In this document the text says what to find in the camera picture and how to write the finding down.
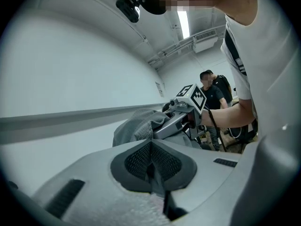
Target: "black t-shirt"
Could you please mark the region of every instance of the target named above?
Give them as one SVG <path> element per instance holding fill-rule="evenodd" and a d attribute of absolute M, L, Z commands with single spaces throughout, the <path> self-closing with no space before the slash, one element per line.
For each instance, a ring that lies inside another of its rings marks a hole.
<path fill-rule="evenodd" d="M 232 95 L 228 89 L 230 85 L 225 76 L 218 75 L 216 79 L 212 82 L 212 84 L 217 86 L 222 91 L 222 94 L 224 95 L 224 98 L 227 101 L 227 103 L 232 101 Z"/>
<path fill-rule="evenodd" d="M 208 90 L 204 90 L 204 87 L 202 87 L 201 90 L 207 98 L 206 104 L 209 106 L 210 110 L 221 108 L 220 99 L 224 98 L 224 95 L 218 87 L 212 85 Z"/>

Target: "ceiling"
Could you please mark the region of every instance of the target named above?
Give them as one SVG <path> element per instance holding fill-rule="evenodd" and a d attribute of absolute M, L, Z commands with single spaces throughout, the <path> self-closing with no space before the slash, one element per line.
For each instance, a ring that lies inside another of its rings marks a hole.
<path fill-rule="evenodd" d="M 179 44 L 189 39 L 182 41 L 182 30 L 176 11 L 168 11 L 158 16 L 146 12 L 140 6 L 140 19 L 133 24 L 117 9 L 115 3 L 116 0 L 35 0 L 32 2 L 40 9 L 63 13 L 100 28 L 155 69 L 191 51 L 191 46 L 188 46 L 178 50 L 172 57 L 167 58 L 164 55 L 168 47 L 174 45 L 178 48 Z M 222 12 L 214 8 L 205 8 L 187 11 L 187 16 L 190 35 L 218 26 L 217 35 L 223 37 L 226 20 Z"/>

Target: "gray cloth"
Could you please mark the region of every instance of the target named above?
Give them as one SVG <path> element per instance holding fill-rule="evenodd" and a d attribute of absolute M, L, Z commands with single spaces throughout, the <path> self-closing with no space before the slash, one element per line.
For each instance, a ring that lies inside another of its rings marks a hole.
<path fill-rule="evenodd" d="M 137 110 L 131 118 L 117 127 L 114 132 L 113 146 L 144 139 L 153 139 L 153 130 L 168 120 L 169 117 L 162 112 L 151 109 Z M 165 140 L 193 147 L 188 136 L 182 131 Z"/>
<path fill-rule="evenodd" d="M 220 144 L 218 143 L 218 135 L 217 135 L 215 127 L 207 126 L 207 131 L 209 131 L 209 133 L 210 133 L 213 147 L 215 148 L 216 151 L 218 151 L 220 149 Z"/>

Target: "gray fabric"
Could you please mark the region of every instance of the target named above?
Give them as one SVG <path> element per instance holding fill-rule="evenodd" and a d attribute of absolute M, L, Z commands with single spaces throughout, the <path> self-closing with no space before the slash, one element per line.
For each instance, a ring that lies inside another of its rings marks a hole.
<path fill-rule="evenodd" d="M 220 149 L 220 144 L 218 143 L 218 136 L 217 136 L 217 132 L 214 126 L 207 126 L 207 130 L 210 133 L 210 137 L 211 137 L 211 141 L 213 144 L 213 147 L 215 148 L 215 150 L 219 150 Z"/>
<path fill-rule="evenodd" d="M 153 139 L 153 129 L 168 121 L 162 112 L 151 109 L 135 111 L 130 119 L 114 131 L 113 146 L 144 139 Z"/>

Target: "white t-shirt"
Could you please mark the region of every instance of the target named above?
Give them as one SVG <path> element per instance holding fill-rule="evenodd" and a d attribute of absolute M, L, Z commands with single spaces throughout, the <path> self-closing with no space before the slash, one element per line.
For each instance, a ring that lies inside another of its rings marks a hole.
<path fill-rule="evenodd" d="M 238 98 L 252 99 L 259 134 L 264 136 L 301 120 L 301 48 L 298 36 L 274 0 L 258 0 L 255 20 L 244 26 L 226 16 L 227 30 L 247 76 L 235 66 L 225 44 Z"/>

